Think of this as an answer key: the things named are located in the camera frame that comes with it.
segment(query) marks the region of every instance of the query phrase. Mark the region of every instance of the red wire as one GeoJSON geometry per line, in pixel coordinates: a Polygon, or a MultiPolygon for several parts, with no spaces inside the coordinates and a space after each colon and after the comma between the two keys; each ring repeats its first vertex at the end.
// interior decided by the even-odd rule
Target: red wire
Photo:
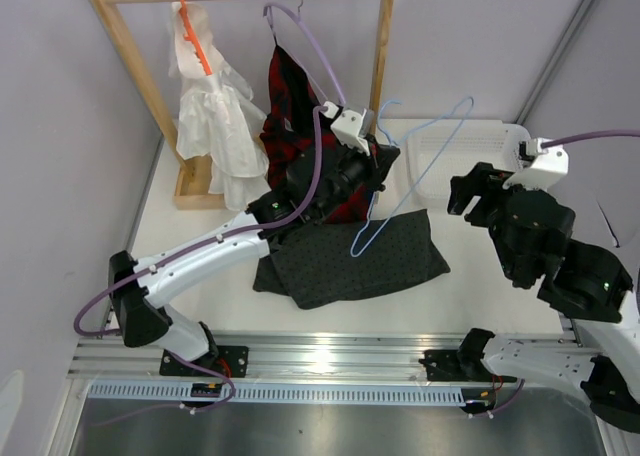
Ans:
{"type": "Polygon", "coordinates": [[[224,368],[225,373],[227,373],[227,377],[230,378],[231,377],[231,368],[229,367],[227,362],[224,359],[219,358],[218,359],[218,363],[220,363],[220,366],[222,366],[224,368]]]}
{"type": "Polygon", "coordinates": [[[502,376],[500,376],[500,375],[498,374],[498,375],[497,375],[497,378],[498,378],[498,381],[500,381],[500,386],[498,386],[498,387],[496,388],[496,385],[495,385],[495,381],[496,381],[496,380],[495,380],[495,378],[494,378],[493,376],[492,376],[491,378],[493,379],[493,383],[494,383],[494,384],[493,384],[493,390],[494,390],[494,392],[496,392],[496,393],[497,393],[498,391],[500,391],[500,390],[502,389],[502,386],[504,386],[504,381],[502,380],[502,376]]]}

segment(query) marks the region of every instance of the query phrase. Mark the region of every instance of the black garment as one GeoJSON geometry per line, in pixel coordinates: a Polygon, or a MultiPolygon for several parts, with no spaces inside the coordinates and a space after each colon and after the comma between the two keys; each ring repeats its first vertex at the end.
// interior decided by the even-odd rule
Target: black garment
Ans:
{"type": "MultiPolygon", "coordinates": [[[[358,258],[349,249],[364,223],[309,225],[260,260],[255,291],[291,296],[300,309],[357,301],[411,288],[451,269],[431,241],[427,210],[392,218],[358,258]]],[[[382,224],[372,221],[360,238],[382,224]]]]}

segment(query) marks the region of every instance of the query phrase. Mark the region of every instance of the orange hanger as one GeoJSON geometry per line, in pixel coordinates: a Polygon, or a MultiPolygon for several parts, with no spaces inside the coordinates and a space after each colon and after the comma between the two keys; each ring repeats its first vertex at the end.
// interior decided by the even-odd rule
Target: orange hanger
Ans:
{"type": "Polygon", "coordinates": [[[196,32],[191,27],[189,15],[187,14],[187,2],[185,0],[180,0],[180,4],[182,5],[182,7],[178,12],[180,13],[180,17],[182,18],[184,29],[187,30],[187,34],[184,35],[184,39],[185,41],[190,41],[191,44],[193,44],[193,47],[196,49],[196,56],[200,60],[205,74],[207,76],[210,76],[213,73],[211,71],[211,67],[209,66],[209,62],[207,61],[207,57],[204,55],[204,51],[202,51],[202,46],[200,46],[200,41],[198,41],[196,32]]]}

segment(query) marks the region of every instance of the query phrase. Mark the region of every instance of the black mounting bracket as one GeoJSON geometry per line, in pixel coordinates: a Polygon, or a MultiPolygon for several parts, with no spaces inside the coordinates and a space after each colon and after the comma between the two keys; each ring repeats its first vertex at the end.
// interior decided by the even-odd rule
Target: black mounting bracket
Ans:
{"type": "MultiPolygon", "coordinates": [[[[247,346],[218,346],[218,350],[219,355],[217,357],[205,354],[193,363],[203,368],[226,375],[227,370],[221,362],[221,360],[224,360],[231,370],[232,378],[244,378],[247,374],[247,365],[249,364],[249,348],[247,346]]],[[[183,366],[180,362],[174,359],[168,351],[164,351],[162,353],[160,375],[176,377],[211,377],[210,374],[183,366]]]]}
{"type": "MultiPolygon", "coordinates": [[[[425,367],[427,379],[436,382],[493,382],[489,372],[479,374],[476,377],[469,377],[460,361],[458,360],[457,349],[428,349],[424,351],[424,358],[418,360],[425,367]]],[[[505,383],[515,383],[516,378],[511,376],[500,376],[505,383]]]]}

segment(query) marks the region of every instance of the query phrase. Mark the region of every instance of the wooden clothing rack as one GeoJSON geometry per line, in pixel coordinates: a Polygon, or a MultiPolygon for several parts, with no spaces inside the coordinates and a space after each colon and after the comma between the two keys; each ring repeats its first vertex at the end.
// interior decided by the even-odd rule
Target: wooden clothing rack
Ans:
{"type": "MultiPolygon", "coordinates": [[[[209,183],[211,182],[211,158],[205,156],[184,160],[176,151],[178,130],[173,122],[169,108],[162,98],[147,64],[140,54],[138,45],[117,6],[118,4],[172,1],[178,0],[91,0],[91,3],[96,13],[98,13],[98,16],[100,16],[102,23],[120,53],[156,123],[160,127],[160,131],[162,131],[167,143],[180,163],[180,173],[174,194],[174,203],[179,209],[221,209],[224,208],[223,196],[208,194],[209,183]]],[[[380,106],[380,93],[387,57],[392,8],[393,0],[380,1],[378,34],[375,49],[376,57],[373,67],[369,102],[369,107],[376,113],[380,106]]]]}

